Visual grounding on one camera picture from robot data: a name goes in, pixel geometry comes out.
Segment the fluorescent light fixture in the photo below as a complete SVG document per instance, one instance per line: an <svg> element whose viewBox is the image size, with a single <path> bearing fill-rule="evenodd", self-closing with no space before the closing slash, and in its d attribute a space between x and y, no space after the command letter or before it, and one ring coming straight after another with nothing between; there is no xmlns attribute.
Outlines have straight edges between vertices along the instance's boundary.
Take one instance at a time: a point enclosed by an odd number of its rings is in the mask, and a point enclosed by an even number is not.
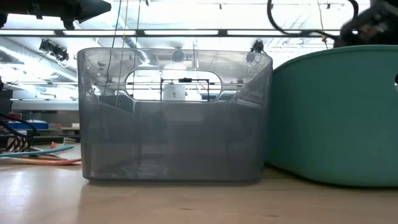
<svg viewBox="0 0 398 224"><path fill-rule="evenodd" d="M31 89L26 88L25 86L19 86L19 85L7 84L7 83L5 83L5 84L8 85L8 86L14 87L14 88L21 89L21 90L31 91Z"/></svg>
<svg viewBox="0 0 398 224"><path fill-rule="evenodd" d="M55 35L52 30L4 30L0 29L0 35Z"/></svg>
<svg viewBox="0 0 398 224"><path fill-rule="evenodd" d="M14 81L14 82L4 82L5 84L18 84L18 85L78 85L77 82L20 82L20 81Z"/></svg>
<svg viewBox="0 0 398 224"><path fill-rule="evenodd" d="M283 35L277 30L229 30L228 35Z"/></svg>
<svg viewBox="0 0 398 224"><path fill-rule="evenodd" d="M145 30L146 35L217 35L218 30Z"/></svg>
<svg viewBox="0 0 398 224"><path fill-rule="evenodd" d="M289 31L286 32L292 34L299 34L300 31ZM325 31L327 34L331 35L339 35L339 31ZM229 30L227 31L228 35L285 35L277 30Z"/></svg>
<svg viewBox="0 0 398 224"><path fill-rule="evenodd" d="M115 35L114 30L63 30L65 35ZM135 35L135 30L117 30L116 35Z"/></svg>
<svg viewBox="0 0 398 224"><path fill-rule="evenodd" d="M27 66L27 67L28 66L37 66L38 61L36 61L36 60L34 60L34 59L24 55L24 54L17 53L15 51L9 50L9 49L7 49L5 47L1 47L1 46L0 46L0 50L4 51L5 53L7 53L9 55L12 55L15 58L18 58L21 61L23 61L25 63L25 66ZM41 68L41 69L42 70L50 70L52 72L57 72L58 74L61 74L61 75L65 76L65 77L73 80L74 82L78 82L77 77L74 77L74 76L72 76L70 74L67 74L65 72L62 72L60 70L54 70L52 67L44 66L44 68Z"/></svg>
<svg viewBox="0 0 398 224"><path fill-rule="evenodd" d="M11 101L75 101L75 99L45 99L45 98L26 98L26 99L10 99Z"/></svg>

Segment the clear plastic bin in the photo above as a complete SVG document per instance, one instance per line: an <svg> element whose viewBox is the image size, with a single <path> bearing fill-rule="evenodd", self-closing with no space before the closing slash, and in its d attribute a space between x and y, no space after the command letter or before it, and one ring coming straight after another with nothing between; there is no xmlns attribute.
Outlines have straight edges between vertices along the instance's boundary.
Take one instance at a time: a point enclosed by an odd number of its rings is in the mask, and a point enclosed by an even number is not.
<svg viewBox="0 0 398 224"><path fill-rule="evenodd" d="M81 50L83 176L258 180L264 165L272 59L250 54Z"/></svg>

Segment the black cable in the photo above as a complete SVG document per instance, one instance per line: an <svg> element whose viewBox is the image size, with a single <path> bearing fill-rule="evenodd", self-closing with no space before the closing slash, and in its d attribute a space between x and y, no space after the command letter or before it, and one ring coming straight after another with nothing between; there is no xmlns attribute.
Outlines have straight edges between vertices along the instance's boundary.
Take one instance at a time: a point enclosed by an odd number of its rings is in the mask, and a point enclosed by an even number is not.
<svg viewBox="0 0 398 224"><path fill-rule="evenodd" d="M353 19L356 18L358 16L359 13L359 5L358 2L356 2L355 0L347 0L351 3L351 5L353 5L353 9L354 9L354 16Z"/></svg>
<svg viewBox="0 0 398 224"><path fill-rule="evenodd" d="M31 134L21 134L21 133L17 132L16 130L14 130L12 127L10 127L7 123L0 120L0 125L3 126L4 128L6 128L11 134L13 134L15 136L18 136L21 138L32 138L33 136L35 136L35 134L37 134L37 129L35 128L35 126L33 126L32 124L30 124L27 121L24 121L24 120L21 120L18 118L13 118L13 117L7 116L3 113L0 113L0 116L3 118L6 118L6 119L12 120L12 121L18 121L18 122L21 122L22 124L26 124L32 129Z"/></svg>
<svg viewBox="0 0 398 224"><path fill-rule="evenodd" d="M358 11L359 11L359 7L358 7L358 3L355 0L348 0L354 8L354 18L356 16L358 16ZM295 35L297 37L310 37L310 34L312 33L317 33L317 34L321 34L324 35L325 37L331 38L333 40L338 40L338 37L335 35L331 35L331 34L327 34L326 32L322 31L322 30L304 30L301 31L301 33L296 34L296 33L289 33L286 32L285 30L283 30L281 27L279 27L274 18L272 17L272 0L268 0L267 2L267 16L268 16L268 20L271 23L271 25L279 32L283 33L283 34L287 34L287 35Z"/></svg>
<svg viewBox="0 0 398 224"><path fill-rule="evenodd" d="M9 152L23 152L25 150L30 149L32 142L33 142L33 137L35 135L37 135L37 129L35 128L35 126L33 126L32 124L30 124L27 121L21 120L21 119L17 119L17 118L13 118L10 116L7 116L5 114L0 113L0 117L6 118L8 120L12 120L12 121L18 121L22 124L26 124L28 125L28 127L30 127L32 129L32 133L31 134L21 134L19 132L17 132L14 128L10 127L5 121L2 121L0 119L0 126L3 126L6 130L8 130L11 134L15 135L14 140L10 143L10 145L8 145L8 147L6 148L6 151Z"/></svg>
<svg viewBox="0 0 398 224"><path fill-rule="evenodd" d="M119 9L118 9L118 17L116 18L116 25L114 27L114 35L113 35L113 41L112 41L112 48L114 47L114 40L116 38L116 32L118 31L118 25L119 25L119 16L120 16L120 11L122 7L122 0L119 1ZM111 61L112 61L112 51L109 51L109 61L108 61L108 68L106 69L106 82L105 82L105 87L104 87L104 92L103 95L106 93L106 87L108 86L109 82L109 68L111 67Z"/></svg>

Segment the cable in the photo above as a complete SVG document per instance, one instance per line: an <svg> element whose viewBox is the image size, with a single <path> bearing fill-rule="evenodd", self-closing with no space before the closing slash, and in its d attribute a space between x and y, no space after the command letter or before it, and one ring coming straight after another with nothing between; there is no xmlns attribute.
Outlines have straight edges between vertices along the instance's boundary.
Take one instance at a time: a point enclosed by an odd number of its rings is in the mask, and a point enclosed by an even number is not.
<svg viewBox="0 0 398 224"><path fill-rule="evenodd" d="M60 61L58 61L58 60L57 60L57 63L58 63L58 65L61 66L62 68L67 68L67 67L69 67L69 65L62 65L62 64L60 63Z"/></svg>
<svg viewBox="0 0 398 224"><path fill-rule="evenodd" d="M3 117L3 118L6 118L6 119L10 119L12 121L18 121L18 122L21 122L22 124L26 124L32 129L32 134L26 134L26 135L25 134L21 134L21 133L15 131L7 123L5 123L4 121L0 120L0 125L3 126L4 128L6 128L11 134L13 134L15 136L18 136L18 137L21 137L21 138L31 138L31 137L35 136L35 134L37 134L37 129L35 128L35 126L33 126L32 124L30 124L27 121L24 121L24 120L21 120L21 119L18 119L18 118L13 118L13 117L7 116L7 115L5 115L3 113L0 113L0 116Z"/></svg>
<svg viewBox="0 0 398 224"><path fill-rule="evenodd" d="M138 3L137 30L138 30L138 28L139 28L139 19L140 19L140 15L141 15L141 0L139 0L139 3ZM137 44L138 44L138 36L136 37L136 48L137 48Z"/></svg>
<svg viewBox="0 0 398 224"><path fill-rule="evenodd" d="M47 53L45 53L45 54L43 55L43 57L40 58L40 60L39 60L38 62L41 62L41 61L43 60L43 58L44 58L48 53L50 53L50 51L48 51Z"/></svg>
<svg viewBox="0 0 398 224"><path fill-rule="evenodd" d="M358 16L358 13L359 13L358 2L356 2L355 0L347 0L347 1L349 1L349 3L351 3L351 5L353 5L353 9L354 9L353 19L354 19Z"/></svg>
<svg viewBox="0 0 398 224"><path fill-rule="evenodd" d="M74 146L72 145L66 145L62 146L56 149L51 149L51 150L46 150L46 151L39 151L39 152L17 152L17 153L7 153L7 154L0 154L0 157L22 157L22 156L34 156L34 155L44 155L44 154L49 154L49 153L55 153L55 152L62 152L66 151L69 149L73 149Z"/></svg>
<svg viewBox="0 0 398 224"><path fill-rule="evenodd" d="M114 35L113 35L113 41L112 41L112 48L114 47L114 40L115 40L115 38L116 38L116 32L118 31L119 16L120 16L121 8L122 8L122 0L119 1L118 17L116 18L116 25L115 25L115 27L114 27Z"/></svg>
<svg viewBox="0 0 398 224"><path fill-rule="evenodd" d="M318 9L319 9L319 17L321 20L321 27L322 27L322 30L325 30L325 28L323 27L322 10L321 10L321 5L319 3L319 0L317 0L317 3L318 3ZM328 44L326 43L326 39L322 40L322 42L325 43L326 49L329 49Z"/></svg>
<svg viewBox="0 0 398 224"><path fill-rule="evenodd" d="M125 19L124 19L124 30L126 30L126 26L127 26L127 13L128 13L128 9L129 9L129 0L127 0L126 2L126 15L125 15ZM120 77L122 75L122 65L123 65L123 53L124 53L124 38L126 37L126 31L123 32L123 43L122 43L122 56L120 58L120 68L119 68L119 79L118 79L118 89L116 90L116 93L119 95L119 87L120 87ZM118 107L118 100L119 97L116 97L116 107Z"/></svg>
<svg viewBox="0 0 398 224"><path fill-rule="evenodd" d="M358 3L355 0L348 0L354 8L354 18L358 16ZM279 27L274 18L272 17L272 0L268 0L267 2L267 16L268 16L268 20L271 23L271 25L279 32L283 33L283 34L287 34L287 35L294 35L294 36L298 36L298 37L310 37L310 34L312 33L317 33L317 34L321 34L324 35L325 37L331 38L333 40L338 40L338 37L335 35L331 35L328 34L322 30L304 30L301 31L301 33L297 34L297 33L290 33L290 32L286 32L285 30L283 30L281 27Z"/></svg>
<svg viewBox="0 0 398 224"><path fill-rule="evenodd" d="M119 16L120 16L121 7L122 7L122 0L119 1L118 17L116 18L116 25L115 25L115 27L114 27L114 35L113 35L113 41L112 41L112 48L114 47L114 40L115 40L115 38L116 38L116 32L118 31ZM109 82L109 68L111 67L111 61L112 61L112 51L109 50L108 68L106 69L106 82L105 82L104 92L103 92L102 95L105 95L105 93L106 93L106 87L108 86L108 82Z"/></svg>
<svg viewBox="0 0 398 224"><path fill-rule="evenodd" d="M16 131L14 128L10 127L5 121L0 120L0 126L3 126L6 130L8 130L11 134L20 137L19 138L14 138L14 140L10 143L10 145L8 145L8 147L6 148L6 151L9 152L23 152L25 150L30 149L32 142L33 142L33 137L35 135L37 135L37 129L35 128L35 126L33 126L32 124L30 124L27 121L21 120L21 119L17 119L17 118L13 118L10 116L7 116L5 114L0 113L0 117L6 118L8 120L12 120L12 121L18 121L22 124L26 124L28 125L28 127L30 127L32 129L32 133L31 134L21 134L18 131Z"/></svg>

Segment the wooden tabletop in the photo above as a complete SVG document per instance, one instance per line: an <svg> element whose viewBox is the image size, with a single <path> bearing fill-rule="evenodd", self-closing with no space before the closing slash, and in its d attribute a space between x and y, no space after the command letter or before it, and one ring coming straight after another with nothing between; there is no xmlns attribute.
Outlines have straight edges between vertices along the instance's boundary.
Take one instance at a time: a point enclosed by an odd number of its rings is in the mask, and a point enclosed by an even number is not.
<svg viewBox="0 0 398 224"><path fill-rule="evenodd" d="M63 156L79 157L79 146ZM81 166L0 161L0 223L396 224L398 191L314 184L274 169L244 186L98 185Z"/></svg>

